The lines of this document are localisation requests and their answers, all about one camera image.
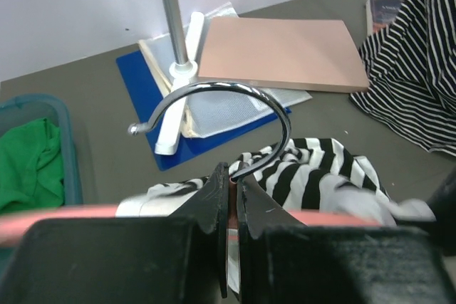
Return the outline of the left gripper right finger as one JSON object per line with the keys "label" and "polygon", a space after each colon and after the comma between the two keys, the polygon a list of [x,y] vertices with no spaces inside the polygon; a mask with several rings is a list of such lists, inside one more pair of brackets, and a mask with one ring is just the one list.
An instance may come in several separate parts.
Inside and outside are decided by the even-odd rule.
{"label": "left gripper right finger", "polygon": [[250,175],[237,182],[239,296],[241,303],[268,303],[274,284],[270,229],[303,224],[278,205]]}

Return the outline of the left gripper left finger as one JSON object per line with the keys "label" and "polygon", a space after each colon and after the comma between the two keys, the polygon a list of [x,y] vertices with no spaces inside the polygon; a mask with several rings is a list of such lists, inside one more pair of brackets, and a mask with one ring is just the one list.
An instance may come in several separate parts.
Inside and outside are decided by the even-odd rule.
{"label": "left gripper left finger", "polygon": [[228,165],[220,162],[201,189],[171,214],[193,223],[183,270],[184,299],[227,297]]}

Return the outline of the black white striped tank top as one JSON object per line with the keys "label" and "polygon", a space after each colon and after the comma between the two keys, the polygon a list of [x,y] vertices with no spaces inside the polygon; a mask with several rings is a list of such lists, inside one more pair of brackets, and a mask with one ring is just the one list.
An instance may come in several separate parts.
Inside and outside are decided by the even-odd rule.
{"label": "black white striped tank top", "polygon": [[[230,164],[229,175],[241,165],[252,165],[268,157],[274,145],[257,152],[243,152]],[[287,211],[304,209],[321,213],[348,214],[384,226],[416,226],[441,242],[441,231],[431,206],[423,200],[394,202],[380,184],[377,171],[367,157],[351,154],[335,139],[290,139],[286,149],[267,166],[254,173],[260,187]],[[209,176],[175,183],[159,183],[147,192],[122,200],[118,217],[168,216],[194,196]],[[230,289],[239,293],[237,242],[229,243]]]}

